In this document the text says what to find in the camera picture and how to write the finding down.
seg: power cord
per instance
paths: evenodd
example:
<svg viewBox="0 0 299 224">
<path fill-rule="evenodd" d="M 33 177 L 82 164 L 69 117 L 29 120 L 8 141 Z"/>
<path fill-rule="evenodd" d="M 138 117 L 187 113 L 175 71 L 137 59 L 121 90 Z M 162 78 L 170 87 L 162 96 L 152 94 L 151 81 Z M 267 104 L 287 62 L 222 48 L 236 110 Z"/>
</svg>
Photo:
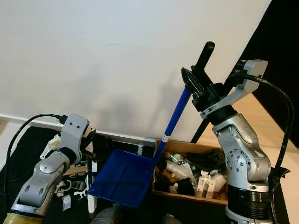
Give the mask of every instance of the power cord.
<svg viewBox="0 0 299 224">
<path fill-rule="evenodd" d="M 33 121 L 36 118 L 40 118 L 40 117 L 54 117 L 59 119 L 59 122 L 64 124 L 67 116 L 63 115 L 55 115 L 55 114 L 51 114 L 51 113 L 44 113 L 44 114 L 38 114 L 36 116 L 33 116 L 32 118 L 28 119 L 20 128 L 19 130 L 16 132 L 16 134 L 13 136 L 12 140 L 10 141 L 10 144 L 8 146 L 8 150 L 7 150 L 7 155 L 6 155 L 6 165 L 5 165 L 5 170 L 4 170 L 4 196 L 5 196 L 5 201 L 6 201 L 6 209 L 7 212 L 9 213 L 10 211 L 10 200 L 9 200 L 9 166 L 10 166 L 10 154 L 11 154 L 11 150 L 14 144 L 14 141 L 16 140 L 16 138 L 18 137 L 18 135 L 20 134 L 20 132 L 24 129 L 25 126 L 27 126 L 31 121 Z"/>
<path fill-rule="evenodd" d="M 280 180 L 280 177 L 282 176 L 282 174 L 286 174 L 287 172 L 289 172 L 289 170 L 285 169 L 284 173 L 283 173 L 281 164 L 282 164 L 282 161 L 285 156 L 286 147 L 287 147 L 288 140 L 290 138 L 294 120 L 295 120 L 294 103 L 292 102 L 291 98 L 284 91 L 282 91 L 282 89 L 280 89 L 279 87 L 275 86 L 273 83 L 270 83 L 267 80 L 262 79 L 260 77 L 243 74 L 243 73 L 233 73 L 233 74 L 230 74 L 228 78 L 229 79 L 240 79 L 240 80 L 248 79 L 248 80 L 260 83 L 261 85 L 264 85 L 264 86 L 272 89 L 276 93 L 278 93 L 287 105 L 288 116 L 287 116 L 287 122 L 286 122 L 286 127 L 285 127 L 285 134 L 284 134 L 284 138 L 283 138 L 283 141 L 281 144 L 279 156 L 277 158 L 277 162 L 273 169 L 273 173 L 271 175 L 271 179 L 270 179 L 270 183 L 269 183 L 270 193 L 272 194 L 272 202 L 271 202 L 272 217 L 273 217 L 274 223 L 278 224 L 278 219 L 277 219 L 277 215 L 276 215 L 275 208 L 274 208 L 274 191 L 279 183 L 279 180 Z"/>
</svg>

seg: dustpan handle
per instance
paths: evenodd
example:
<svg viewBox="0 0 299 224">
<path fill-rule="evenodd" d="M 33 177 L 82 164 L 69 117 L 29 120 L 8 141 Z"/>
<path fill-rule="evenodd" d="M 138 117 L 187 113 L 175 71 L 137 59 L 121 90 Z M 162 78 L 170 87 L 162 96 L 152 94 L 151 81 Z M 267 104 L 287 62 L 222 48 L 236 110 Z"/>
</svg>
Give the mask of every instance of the dustpan handle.
<svg viewBox="0 0 299 224">
<path fill-rule="evenodd" d="M 154 161 L 154 165 L 156 165 L 156 163 L 158 162 L 158 159 L 160 158 L 167 142 L 168 142 L 168 138 L 171 136 L 177 122 L 178 119 L 180 118 L 181 114 L 183 113 L 184 108 L 186 107 L 188 100 L 191 96 L 191 91 L 187 88 L 184 88 L 183 93 L 178 101 L 178 104 L 172 114 L 172 117 L 169 121 L 169 124 L 166 128 L 166 131 L 164 133 L 164 136 L 159 144 L 159 147 L 155 153 L 155 156 L 153 158 Z"/>
</svg>

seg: blue dustpan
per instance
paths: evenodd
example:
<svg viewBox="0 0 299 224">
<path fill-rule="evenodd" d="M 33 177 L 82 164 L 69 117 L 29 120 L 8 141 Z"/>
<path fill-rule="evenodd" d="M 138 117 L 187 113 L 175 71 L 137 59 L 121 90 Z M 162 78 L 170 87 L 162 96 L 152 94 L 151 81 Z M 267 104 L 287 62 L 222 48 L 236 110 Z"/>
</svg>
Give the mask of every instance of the blue dustpan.
<svg viewBox="0 0 299 224">
<path fill-rule="evenodd" d="M 190 96 L 191 92 L 185 88 L 154 158 L 114 150 L 87 193 L 133 209 L 138 208 L 152 183 L 155 165 Z"/>
</svg>

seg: white wall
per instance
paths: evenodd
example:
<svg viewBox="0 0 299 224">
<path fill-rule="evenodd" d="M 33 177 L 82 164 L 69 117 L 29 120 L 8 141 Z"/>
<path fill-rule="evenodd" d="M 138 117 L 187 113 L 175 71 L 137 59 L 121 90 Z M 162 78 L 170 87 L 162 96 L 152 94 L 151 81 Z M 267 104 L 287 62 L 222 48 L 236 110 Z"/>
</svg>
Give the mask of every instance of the white wall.
<svg viewBox="0 0 299 224">
<path fill-rule="evenodd" d="M 98 130 L 159 137 L 207 41 L 223 82 L 270 0 L 3 0 L 0 113 L 78 113 Z M 173 135 L 189 141 L 191 102 Z"/>
</svg>

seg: cardboard box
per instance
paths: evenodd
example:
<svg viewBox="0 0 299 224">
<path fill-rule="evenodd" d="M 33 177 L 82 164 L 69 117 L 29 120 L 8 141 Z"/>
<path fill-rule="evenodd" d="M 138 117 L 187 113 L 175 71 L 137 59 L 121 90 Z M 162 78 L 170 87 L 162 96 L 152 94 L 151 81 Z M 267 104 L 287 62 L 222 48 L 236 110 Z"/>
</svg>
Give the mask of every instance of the cardboard box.
<svg viewBox="0 0 299 224">
<path fill-rule="evenodd" d="M 159 146 L 160 141 L 158 140 L 156 142 L 156 149 Z M 168 141 L 164 152 L 171 152 L 171 153 L 180 153 L 180 154 L 186 154 L 186 153 L 199 153 L 199 154 L 207 154 L 213 151 L 216 147 L 213 146 L 206 146 L 201 144 L 192 144 L 188 142 L 181 142 L 181 141 Z M 199 201 L 199 202 L 206 202 L 206 203 L 215 203 L 215 204 L 221 204 L 221 205 L 227 205 L 228 204 L 228 198 L 227 198 L 227 189 L 228 186 L 224 187 L 224 191 L 222 192 L 221 197 L 224 198 L 224 200 L 218 200 L 213 198 L 202 198 L 197 196 L 188 196 L 188 195 L 180 195 L 180 194 L 174 194 L 164 191 L 158 191 L 154 188 L 154 183 L 156 181 L 156 168 L 154 170 L 154 176 L 153 176 L 153 184 L 152 184 L 152 192 L 155 195 L 160 196 L 167 196 L 167 197 L 177 197 L 177 198 L 184 198 L 186 200 L 193 200 L 193 201 Z"/>
</svg>

